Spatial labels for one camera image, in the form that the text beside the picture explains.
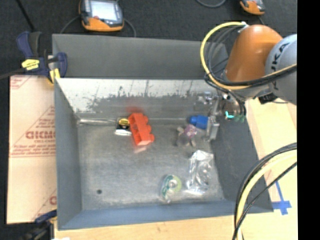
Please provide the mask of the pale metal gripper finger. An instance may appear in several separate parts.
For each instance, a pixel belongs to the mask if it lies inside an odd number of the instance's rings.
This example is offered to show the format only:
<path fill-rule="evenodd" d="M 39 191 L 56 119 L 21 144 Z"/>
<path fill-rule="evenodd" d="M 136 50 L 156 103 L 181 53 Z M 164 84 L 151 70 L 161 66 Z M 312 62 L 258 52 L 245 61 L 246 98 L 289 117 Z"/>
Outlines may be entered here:
<path fill-rule="evenodd" d="M 214 95 L 210 91 L 200 92 L 196 95 L 195 106 L 210 106 L 213 104 Z"/>
<path fill-rule="evenodd" d="M 220 123 L 217 121 L 215 116 L 210 116 L 208 118 L 207 129 L 206 129 L 206 139 L 207 141 L 212 141 L 217 138 Z"/>

